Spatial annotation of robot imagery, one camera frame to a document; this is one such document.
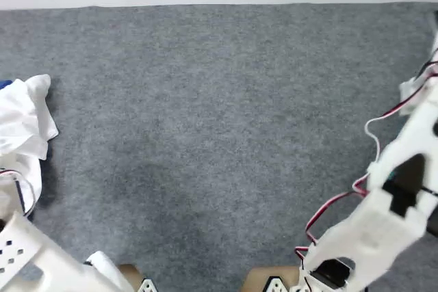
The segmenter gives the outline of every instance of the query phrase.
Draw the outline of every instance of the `gray carpet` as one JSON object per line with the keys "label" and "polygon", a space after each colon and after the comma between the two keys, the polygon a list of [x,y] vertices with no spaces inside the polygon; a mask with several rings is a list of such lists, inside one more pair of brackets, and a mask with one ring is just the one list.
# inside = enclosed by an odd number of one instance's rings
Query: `gray carpet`
{"label": "gray carpet", "polygon": [[[438,4],[196,5],[0,12],[0,79],[48,73],[60,128],[34,223],[161,292],[237,291],[298,264],[303,226],[374,156]],[[376,124],[388,142],[403,120]],[[337,204],[318,234],[346,217]],[[430,235],[371,291],[432,291]]]}

